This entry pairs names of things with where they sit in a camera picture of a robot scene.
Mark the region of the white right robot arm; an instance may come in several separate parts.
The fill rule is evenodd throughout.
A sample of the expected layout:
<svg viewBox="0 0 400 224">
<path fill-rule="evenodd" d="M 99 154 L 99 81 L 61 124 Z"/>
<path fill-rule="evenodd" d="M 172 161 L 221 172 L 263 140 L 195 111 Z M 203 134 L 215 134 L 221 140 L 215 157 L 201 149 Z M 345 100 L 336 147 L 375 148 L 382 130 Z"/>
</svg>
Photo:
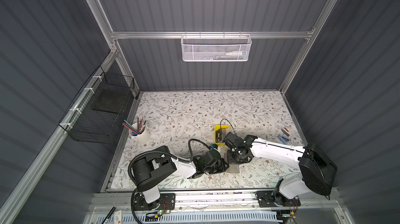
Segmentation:
<svg viewBox="0 0 400 224">
<path fill-rule="evenodd" d="M 253 158 L 264 158 L 298 169 L 297 173 L 277 182 L 268 197 L 276 205 L 294 204 L 300 195 L 309 192 L 330 198 L 338 167 L 317 145 L 292 146 L 270 142 L 255 135 L 240 138 L 232 132 L 223 137 L 222 142 L 228 147 L 230 164 L 246 164 Z"/>
</svg>

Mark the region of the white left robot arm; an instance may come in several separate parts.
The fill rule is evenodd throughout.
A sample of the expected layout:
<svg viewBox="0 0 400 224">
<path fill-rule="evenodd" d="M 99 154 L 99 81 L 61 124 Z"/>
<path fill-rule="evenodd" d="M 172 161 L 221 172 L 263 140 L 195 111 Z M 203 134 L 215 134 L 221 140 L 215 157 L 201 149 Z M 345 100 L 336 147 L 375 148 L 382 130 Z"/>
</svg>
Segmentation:
<svg viewBox="0 0 400 224">
<path fill-rule="evenodd" d="M 179 157 L 170 152 L 167 146 L 146 151 L 133 158 L 128 165 L 128 176 L 136 186 L 136 191 L 146 204 L 161 200 L 158 185 L 171 175 L 186 179 L 197 179 L 203 175 L 224 173 L 228 162 L 217 149 L 207 148 L 204 155 L 193 155 L 189 148 L 189 158 Z"/>
</svg>

